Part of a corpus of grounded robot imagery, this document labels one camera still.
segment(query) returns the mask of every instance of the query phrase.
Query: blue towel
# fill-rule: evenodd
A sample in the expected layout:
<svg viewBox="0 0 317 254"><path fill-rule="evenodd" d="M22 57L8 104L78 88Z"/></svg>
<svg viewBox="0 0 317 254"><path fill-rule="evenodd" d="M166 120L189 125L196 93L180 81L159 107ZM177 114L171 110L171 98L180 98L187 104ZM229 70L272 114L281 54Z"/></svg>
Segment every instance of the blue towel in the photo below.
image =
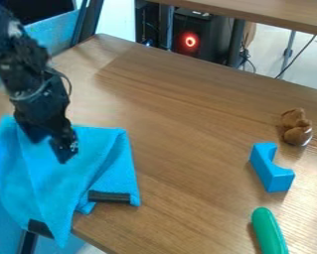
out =
<svg viewBox="0 0 317 254"><path fill-rule="evenodd" d="M123 129L75 126L79 153L61 165L49 139L33 144L15 119L0 120L0 197L24 229L30 219L45 222L61 247L66 245L77 210L95 203L88 191L129 193L140 205L131 149Z"/></svg>

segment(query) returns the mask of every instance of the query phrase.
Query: white wall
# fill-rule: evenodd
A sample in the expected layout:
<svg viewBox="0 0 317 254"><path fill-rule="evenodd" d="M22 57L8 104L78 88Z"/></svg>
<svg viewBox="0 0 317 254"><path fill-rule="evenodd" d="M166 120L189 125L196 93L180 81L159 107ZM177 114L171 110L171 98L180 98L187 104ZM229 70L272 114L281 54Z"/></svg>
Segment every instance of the white wall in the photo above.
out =
<svg viewBox="0 0 317 254"><path fill-rule="evenodd" d="M104 0L96 32L135 42L134 0Z"/></svg>

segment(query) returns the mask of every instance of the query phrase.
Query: blue plastic toy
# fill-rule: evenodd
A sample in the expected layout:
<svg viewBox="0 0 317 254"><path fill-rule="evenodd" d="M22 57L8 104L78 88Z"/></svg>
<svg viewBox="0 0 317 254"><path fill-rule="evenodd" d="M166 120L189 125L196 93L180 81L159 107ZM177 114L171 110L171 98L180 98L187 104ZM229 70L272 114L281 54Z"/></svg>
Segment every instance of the blue plastic toy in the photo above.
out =
<svg viewBox="0 0 317 254"><path fill-rule="evenodd" d="M292 170L272 163L276 150L275 143L255 143L249 159L267 192L288 191L295 178Z"/></svg>

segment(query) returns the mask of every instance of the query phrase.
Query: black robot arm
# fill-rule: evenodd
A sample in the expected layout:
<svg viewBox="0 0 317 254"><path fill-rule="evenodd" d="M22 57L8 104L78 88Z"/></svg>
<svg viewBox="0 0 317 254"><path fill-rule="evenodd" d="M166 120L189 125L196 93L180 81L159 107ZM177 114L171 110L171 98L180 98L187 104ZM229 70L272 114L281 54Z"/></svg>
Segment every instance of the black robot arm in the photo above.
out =
<svg viewBox="0 0 317 254"><path fill-rule="evenodd" d="M66 118L70 104L59 73L47 66L47 50L0 5L0 78L15 106L16 121L37 143L46 136L60 163L78 152L78 139Z"/></svg>

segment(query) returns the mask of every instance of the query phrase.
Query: green toy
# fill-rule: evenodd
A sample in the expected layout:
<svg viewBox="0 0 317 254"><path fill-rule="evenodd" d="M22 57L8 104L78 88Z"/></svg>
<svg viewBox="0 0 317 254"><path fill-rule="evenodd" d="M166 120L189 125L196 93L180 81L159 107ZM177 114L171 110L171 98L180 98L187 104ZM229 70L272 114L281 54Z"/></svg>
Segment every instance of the green toy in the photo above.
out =
<svg viewBox="0 0 317 254"><path fill-rule="evenodd" d="M268 208L257 208L252 213L251 221L263 254L289 253L282 231Z"/></svg>

